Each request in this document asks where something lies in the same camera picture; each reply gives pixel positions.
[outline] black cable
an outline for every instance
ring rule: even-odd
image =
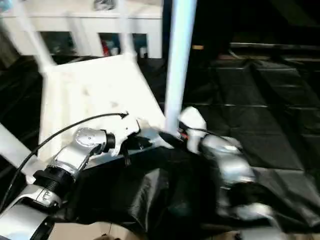
[[[125,167],[129,167],[129,166],[131,165],[131,159],[130,159],[130,157],[129,157],[129,152],[128,152],[128,148],[127,148],[127,147],[125,147],[125,148],[123,149],[122,154],[123,154],[123,157],[124,157]]]
[[[15,181],[17,180],[17,177],[18,175],[21,173],[21,170],[22,168],[26,165],[26,163],[28,162],[28,160],[35,154],[37,154],[37,151],[42,148],[47,142],[49,142],[51,139],[53,139],[54,137],[56,137],[57,135],[63,133],[64,131],[68,130],[68,129],[71,129],[77,125],[80,125],[84,122],[87,122],[87,121],[90,121],[92,119],[98,119],[98,118],[102,118],[102,117],[110,117],[110,116],[121,116],[122,118],[124,118],[127,114],[126,113],[105,113],[105,114],[100,114],[100,115],[96,115],[96,116],[91,116],[91,117],[88,117],[86,119],[83,119],[81,121],[78,121],[76,123],[73,123],[69,126],[66,126],[65,128],[57,131],[56,133],[52,134],[50,137],[48,137],[46,140],[44,140],[42,143],[40,143],[24,160],[23,162],[21,163],[21,165],[17,168],[11,182],[10,182],[10,185],[8,187],[8,189],[6,190],[5,194],[4,194],[4,197],[1,201],[1,204],[0,204],[0,213],[3,211],[3,208],[5,207],[5,204],[6,204],[6,201],[7,201],[7,198],[9,197],[9,194],[12,190],[12,187],[15,183]]]

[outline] shelf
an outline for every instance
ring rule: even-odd
[[[111,10],[95,11],[94,0],[26,0],[23,2],[30,17],[78,17],[118,18],[117,7]],[[126,8],[131,19],[161,19],[160,4],[146,4],[127,0]],[[1,14],[2,18],[15,17],[12,9]]]

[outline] white cabinet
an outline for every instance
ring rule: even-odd
[[[42,36],[52,54],[70,47],[68,54],[103,56],[101,34],[119,33],[117,8],[94,11],[94,0],[26,0],[24,6],[35,29]],[[126,0],[129,26],[133,34],[146,35],[149,58],[162,56],[162,6],[148,1]],[[11,10],[1,14],[8,35],[22,55],[34,55],[28,36]],[[64,41],[62,46],[51,46],[54,39]]]

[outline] white shelf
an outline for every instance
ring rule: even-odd
[[[147,35],[148,56],[162,56],[162,0],[125,0],[132,33]],[[103,56],[99,33],[119,33],[120,14],[117,9],[95,11],[94,0],[26,0],[22,2],[30,20],[39,32],[70,32],[80,56]],[[0,14],[9,37],[22,55],[33,55],[35,49],[9,9]]]
[[[30,17],[78,17],[78,18],[118,18],[117,7],[111,10],[95,11],[94,0],[26,0],[23,2]],[[162,6],[127,0],[126,9],[132,19],[161,19]],[[1,17],[15,17],[12,9]]]

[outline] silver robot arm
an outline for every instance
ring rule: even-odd
[[[257,183],[252,168],[242,154],[241,144],[231,137],[205,133],[202,130],[206,127],[205,121],[193,107],[186,108],[181,113],[180,121],[187,133],[187,149],[204,156],[217,166],[219,176],[216,183],[218,187],[214,189],[217,196],[217,213],[222,217],[233,217],[242,221],[266,220],[268,222],[264,226],[241,229],[240,235],[243,240],[287,239],[269,205],[258,202],[235,205],[237,199],[246,199],[243,192],[237,193],[236,196],[233,195],[233,199],[230,198],[230,192],[236,186],[250,188],[250,184]]]
[[[102,152],[119,153],[122,142],[140,130],[130,116],[113,133],[92,128],[80,128],[73,141],[61,149],[45,170],[34,174],[29,184],[0,215],[0,240],[46,240],[54,222],[49,218],[62,204],[89,158]]]

